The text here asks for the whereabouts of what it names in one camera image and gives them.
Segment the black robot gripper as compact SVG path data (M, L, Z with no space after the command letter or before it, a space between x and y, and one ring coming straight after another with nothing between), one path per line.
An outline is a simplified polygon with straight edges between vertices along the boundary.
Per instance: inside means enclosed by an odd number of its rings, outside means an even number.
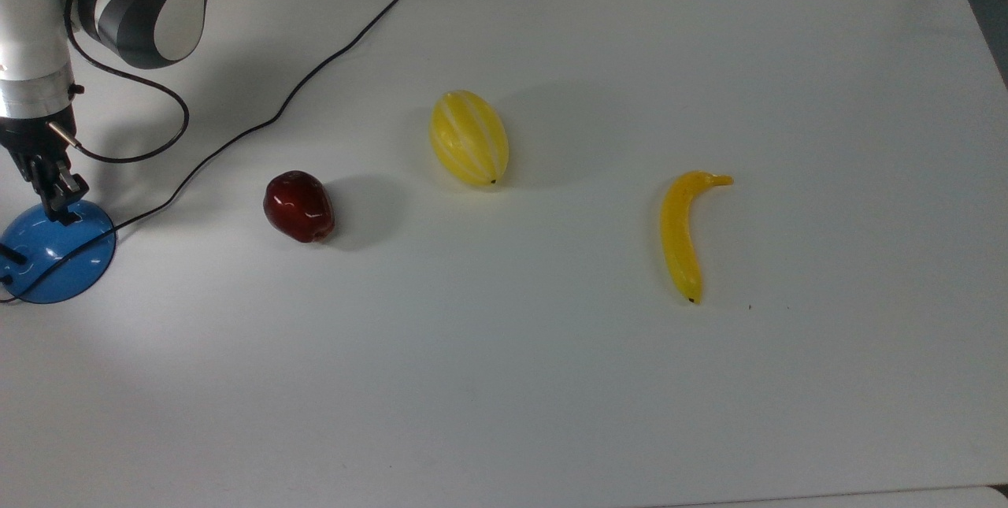
M71 217L72 204L79 202L90 186L80 174L72 174L72 162L66 153L69 145L48 127L49 123L76 135L72 110L46 117L1 117L1 144L19 171L27 172L31 160L31 181L43 212L48 220L64 224Z

